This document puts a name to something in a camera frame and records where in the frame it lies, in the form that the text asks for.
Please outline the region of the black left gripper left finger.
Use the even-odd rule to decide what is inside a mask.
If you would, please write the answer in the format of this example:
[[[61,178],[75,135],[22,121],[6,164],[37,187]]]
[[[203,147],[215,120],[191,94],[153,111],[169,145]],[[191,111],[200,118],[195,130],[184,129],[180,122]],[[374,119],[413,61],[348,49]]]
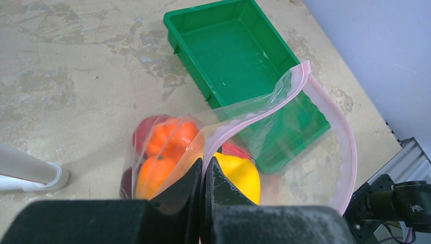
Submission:
[[[198,243],[202,161],[152,200],[37,201],[2,243]]]

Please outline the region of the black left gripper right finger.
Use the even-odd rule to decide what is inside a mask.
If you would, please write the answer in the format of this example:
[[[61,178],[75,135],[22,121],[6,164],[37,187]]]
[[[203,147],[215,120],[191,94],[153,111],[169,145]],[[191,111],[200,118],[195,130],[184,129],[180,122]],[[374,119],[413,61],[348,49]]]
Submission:
[[[327,206],[257,206],[207,167],[201,200],[201,243],[355,243],[348,225]]]

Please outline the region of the yellow toy bell pepper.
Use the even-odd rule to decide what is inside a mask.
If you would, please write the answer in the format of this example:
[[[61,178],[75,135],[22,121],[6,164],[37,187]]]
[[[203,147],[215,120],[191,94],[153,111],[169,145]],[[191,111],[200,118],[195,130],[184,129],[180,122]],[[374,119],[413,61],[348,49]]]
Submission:
[[[255,164],[248,158],[214,154],[223,174],[254,204],[260,204],[261,181]]]

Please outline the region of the orange green toy mango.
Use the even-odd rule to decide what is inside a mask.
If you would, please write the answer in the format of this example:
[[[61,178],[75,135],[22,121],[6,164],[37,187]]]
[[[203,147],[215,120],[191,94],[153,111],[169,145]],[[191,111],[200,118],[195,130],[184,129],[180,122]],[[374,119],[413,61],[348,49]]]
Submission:
[[[171,158],[149,157],[140,168],[135,197],[146,200],[155,197],[176,164],[177,162]]]

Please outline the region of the dark red toy apple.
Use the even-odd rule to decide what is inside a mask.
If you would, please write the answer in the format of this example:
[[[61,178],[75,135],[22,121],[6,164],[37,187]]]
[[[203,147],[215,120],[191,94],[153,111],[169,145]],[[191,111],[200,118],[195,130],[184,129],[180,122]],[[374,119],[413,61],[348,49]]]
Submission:
[[[133,197],[132,194],[132,168],[129,167],[121,176],[119,197],[122,200],[130,200]]]

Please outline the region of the orange toy pumpkin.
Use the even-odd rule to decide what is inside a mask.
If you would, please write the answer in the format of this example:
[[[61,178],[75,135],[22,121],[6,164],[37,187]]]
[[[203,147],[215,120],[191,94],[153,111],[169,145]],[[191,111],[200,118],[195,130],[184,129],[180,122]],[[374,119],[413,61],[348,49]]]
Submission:
[[[178,162],[198,133],[191,119],[169,118],[153,128],[145,152],[149,157],[163,156]]]

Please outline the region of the clear pink zip top bag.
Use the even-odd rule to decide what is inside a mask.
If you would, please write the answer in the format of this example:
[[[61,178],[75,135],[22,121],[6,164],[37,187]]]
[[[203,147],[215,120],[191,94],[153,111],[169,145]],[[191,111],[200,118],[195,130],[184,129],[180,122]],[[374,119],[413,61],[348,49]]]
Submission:
[[[155,199],[198,162],[202,191],[216,204],[321,205],[343,214],[357,149],[344,114],[302,62],[262,96],[144,118],[132,132],[120,198]]]

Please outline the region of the red toy tomato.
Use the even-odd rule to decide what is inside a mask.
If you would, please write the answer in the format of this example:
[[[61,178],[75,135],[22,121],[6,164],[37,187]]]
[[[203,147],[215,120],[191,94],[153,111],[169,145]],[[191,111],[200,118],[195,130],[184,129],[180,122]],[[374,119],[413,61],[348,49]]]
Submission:
[[[150,133],[151,128],[156,124],[165,122],[169,118],[171,118],[171,116],[158,114],[149,116],[140,122],[132,136],[132,146],[137,155],[143,156],[144,159],[148,158],[146,152],[144,151],[144,143]]]

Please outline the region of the toy peach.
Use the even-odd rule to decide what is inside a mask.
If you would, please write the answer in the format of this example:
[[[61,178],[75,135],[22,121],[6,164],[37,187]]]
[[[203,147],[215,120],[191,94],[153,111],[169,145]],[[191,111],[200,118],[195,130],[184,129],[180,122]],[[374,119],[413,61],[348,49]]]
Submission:
[[[226,141],[225,143],[223,143],[222,146],[219,148],[218,152],[224,155],[236,156],[241,159],[249,159],[253,161],[250,152],[247,149],[240,147],[231,141]]]

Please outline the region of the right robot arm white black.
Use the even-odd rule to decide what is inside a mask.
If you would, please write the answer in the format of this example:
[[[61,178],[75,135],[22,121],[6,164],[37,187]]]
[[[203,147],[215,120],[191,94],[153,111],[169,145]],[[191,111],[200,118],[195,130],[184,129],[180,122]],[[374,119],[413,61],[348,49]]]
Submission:
[[[407,181],[376,191],[365,200],[365,220],[401,221],[414,231],[430,233],[430,184]]]

